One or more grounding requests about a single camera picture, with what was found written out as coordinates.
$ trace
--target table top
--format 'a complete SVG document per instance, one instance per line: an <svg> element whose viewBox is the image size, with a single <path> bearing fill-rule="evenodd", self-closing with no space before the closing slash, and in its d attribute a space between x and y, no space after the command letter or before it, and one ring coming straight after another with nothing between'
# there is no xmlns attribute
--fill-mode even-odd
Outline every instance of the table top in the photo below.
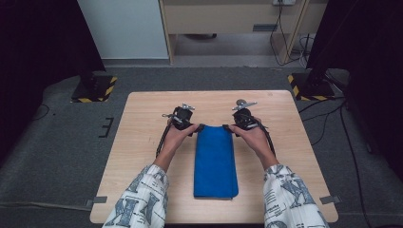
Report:
<svg viewBox="0 0 403 228"><path fill-rule="evenodd" d="M319 200L330 196L329 190L294 99L286 90L131 93L97 194L107 200L94 204L90 220L104 223L127 186L154 161L167 121L163 114L170 114L176 106L186 103L196 107L191 123L233 124L232 108L237 99L258 102L248 109L269 127L278 160L304 179L326 220L337 221L334 204L321 204ZM194 199L197 139L194 134L184 140L167 172L170 185L166 223L263 223L263 168L244 140L233 137L239 194L231 200Z"/></svg>

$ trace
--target patterned sleeve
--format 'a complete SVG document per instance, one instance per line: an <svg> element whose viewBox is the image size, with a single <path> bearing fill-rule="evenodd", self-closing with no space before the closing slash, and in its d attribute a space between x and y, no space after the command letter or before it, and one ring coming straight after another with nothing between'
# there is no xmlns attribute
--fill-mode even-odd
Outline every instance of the patterned sleeve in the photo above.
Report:
<svg viewBox="0 0 403 228"><path fill-rule="evenodd" d="M125 189L103 227L164 227L168 185L159 166L146 166Z"/></svg>
<svg viewBox="0 0 403 228"><path fill-rule="evenodd" d="M264 227L329 227L305 183L289 167L269 167L264 181Z"/></svg>

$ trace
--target hand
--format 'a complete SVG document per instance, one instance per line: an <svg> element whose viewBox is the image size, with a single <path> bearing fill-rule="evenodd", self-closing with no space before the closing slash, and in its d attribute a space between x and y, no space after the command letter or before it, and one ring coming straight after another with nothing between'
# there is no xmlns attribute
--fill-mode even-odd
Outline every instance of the hand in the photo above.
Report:
<svg viewBox="0 0 403 228"><path fill-rule="evenodd" d="M235 125L229 125L229 128L232 132L241 136L249 147L255 151L256 155L260 159L261 164L263 165L264 170L272 165L278 164L278 160L276 159L276 156L273 154L267 142L266 135L259 127L255 127L247 131Z"/></svg>
<svg viewBox="0 0 403 228"><path fill-rule="evenodd" d="M178 130L174 125L171 125L168 133L163 141L162 153L175 153L175 151L181 146L186 137L198 129L198 124L192 124L184 130Z"/></svg>
<svg viewBox="0 0 403 228"><path fill-rule="evenodd" d="M160 155L155 159L153 164L156 164L167 172L169 164L175 156L176 150L181 146L183 140L198 129L198 124L192 124L184 130L178 130L174 125L170 125L168 133L166 133L163 141L163 148Z"/></svg>

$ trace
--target handheld controller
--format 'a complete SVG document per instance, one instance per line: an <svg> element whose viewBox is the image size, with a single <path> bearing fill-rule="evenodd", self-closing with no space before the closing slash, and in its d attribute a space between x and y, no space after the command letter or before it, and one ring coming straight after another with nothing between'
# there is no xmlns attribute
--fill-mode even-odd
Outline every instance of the handheld controller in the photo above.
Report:
<svg viewBox="0 0 403 228"><path fill-rule="evenodd" d="M178 130L185 130L187 127L192 125L192 123L190 122L190 118L192 117L193 112L191 110L195 110L195 107L183 103L182 106L175 107L172 114L169 115L163 114L163 117L171 119L171 122L169 125L166 126L165 131L161 136L160 144L158 145L157 148L156 157L158 157L158 155L161 152L161 149L163 147L163 141L165 140L166 134L168 133L171 125L174 125ZM200 132L203 129L203 127L204 124L200 124L195 132Z"/></svg>
<svg viewBox="0 0 403 228"><path fill-rule="evenodd" d="M257 104L257 102L247 103L243 99L237 100L237 106L232 108L232 110L237 110L233 114L235 126L241 128L243 130L250 130L250 129L253 129L258 126L266 135L266 139L267 139L267 142L269 143L270 149L272 150L273 154L275 154L275 156L276 156L276 152L275 152L275 148L272 143L272 139L270 138L270 134L266 130L266 127L263 124L261 124L260 121L255 119L252 116L251 111L248 108L246 108L248 106L256 105L256 104ZM224 128L229 130L228 125L224 125Z"/></svg>
<svg viewBox="0 0 403 228"><path fill-rule="evenodd" d="M246 108L247 106L256 105L257 102L247 103L243 99L237 100L237 106L233 107L232 110L237 110L233 114L235 125L243 130L250 130L258 126L257 121L252 116L251 111Z"/></svg>

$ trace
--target folded blue towel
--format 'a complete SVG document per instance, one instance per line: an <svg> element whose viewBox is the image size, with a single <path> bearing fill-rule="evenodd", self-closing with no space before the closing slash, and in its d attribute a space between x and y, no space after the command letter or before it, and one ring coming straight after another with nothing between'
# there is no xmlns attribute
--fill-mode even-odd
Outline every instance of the folded blue towel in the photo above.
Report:
<svg viewBox="0 0 403 228"><path fill-rule="evenodd" d="M195 157L195 198L232 199L238 194L232 134L222 126L198 133Z"/></svg>

